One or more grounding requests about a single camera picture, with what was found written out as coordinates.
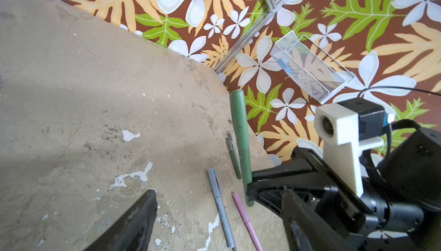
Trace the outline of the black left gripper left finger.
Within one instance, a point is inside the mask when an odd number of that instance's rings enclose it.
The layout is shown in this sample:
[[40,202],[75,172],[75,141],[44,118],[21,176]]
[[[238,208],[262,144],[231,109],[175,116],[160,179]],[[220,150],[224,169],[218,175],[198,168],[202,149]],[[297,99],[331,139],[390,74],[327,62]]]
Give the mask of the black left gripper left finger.
[[155,190],[145,192],[87,251],[147,251],[157,216]]

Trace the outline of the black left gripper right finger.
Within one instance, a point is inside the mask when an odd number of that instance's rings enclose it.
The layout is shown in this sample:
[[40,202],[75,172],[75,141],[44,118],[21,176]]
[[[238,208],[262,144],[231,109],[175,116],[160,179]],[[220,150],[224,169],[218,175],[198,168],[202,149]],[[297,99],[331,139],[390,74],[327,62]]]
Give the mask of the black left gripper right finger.
[[291,251],[355,250],[291,189],[283,192],[281,218]]

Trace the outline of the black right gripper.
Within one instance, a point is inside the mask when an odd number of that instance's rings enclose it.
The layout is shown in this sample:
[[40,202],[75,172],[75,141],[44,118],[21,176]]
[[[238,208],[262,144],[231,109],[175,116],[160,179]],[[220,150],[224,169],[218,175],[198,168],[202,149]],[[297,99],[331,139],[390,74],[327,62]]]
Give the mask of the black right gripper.
[[[413,134],[385,158],[374,164],[369,150],[360,161],[364,193],[357,197],[323,160],[304,150],[295,150],[295,160],[252,172],[246,194],[279,217],[284,190],[293,190],[319,215],[333,211],[328,220],[343,227],[343,237],[360,243],[369,234],[382,230],[406,233],[411,243],[433,251],[441,248],[441,134],[415,127]],[[316,178],[308,179],[317,173]],[[300,181],[306,184],[257,182],[268,179]]]

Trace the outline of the light green pen body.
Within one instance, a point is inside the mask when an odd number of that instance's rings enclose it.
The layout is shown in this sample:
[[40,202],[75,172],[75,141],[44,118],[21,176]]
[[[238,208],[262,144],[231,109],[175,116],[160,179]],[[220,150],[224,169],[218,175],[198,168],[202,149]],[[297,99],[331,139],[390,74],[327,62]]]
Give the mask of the light green pen body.
[[232,134],[230,131],[227,132],[226,144],[227,144],[227,148],[229,150],[230,157],[233,162],[233,167],[234,167],[236,177],[238,179],[242,179],[241,169],[240,169],[240,160],[239,160],[237,153],[235,152],[234,144],[233,144],[233,137],[232,137]]

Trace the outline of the pink pen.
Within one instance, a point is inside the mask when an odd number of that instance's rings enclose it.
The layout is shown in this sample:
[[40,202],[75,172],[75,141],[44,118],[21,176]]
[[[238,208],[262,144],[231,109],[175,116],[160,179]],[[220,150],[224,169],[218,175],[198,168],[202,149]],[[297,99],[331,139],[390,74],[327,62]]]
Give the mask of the pink pen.
[[254,243],[254,246],[255,246],[256,250],[257,251],[263,251],[262,245],[261,245],[261,243],[260,243],[260,241],[259,241],[259,239],[257,237],[257,234],[256,234],[256,232],[254,230],[254,227],[253,227],[251,221],[250,221],[248,213],[247,213],[247,211],[246,211],[246,209],[245,209],[245,207],[244,207],[244,205],[243,205],[243,203],[241,201],[240,196],[236,192],[232,192],[232,197],[233,197],[235,205],[236,205],[236,207],[237,207],[237,209],[238,209],[238,211],[240,213],[240,216],[241,216],[241,218],[243,220],[243,223],[245,224],[245,226],[246,226],[246,228],[247,228],[247,230],[249,232],[249,235],[250,235],[250,237],[252,239],[252,242]]

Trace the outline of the dark green pen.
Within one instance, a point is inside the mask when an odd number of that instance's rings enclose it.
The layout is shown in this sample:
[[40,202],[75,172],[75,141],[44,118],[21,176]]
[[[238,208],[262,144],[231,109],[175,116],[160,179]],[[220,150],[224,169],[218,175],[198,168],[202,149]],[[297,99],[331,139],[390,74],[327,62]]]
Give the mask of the dark green pen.
[[250,161],[249,126],[246,114],[245,95],[242,89],[237,89],[230,93],[230,109],[240,160],[245,203],[248,207],[252,207],[254,200],[248,197],[246,193],[248,184],[252,182],[252,169]]

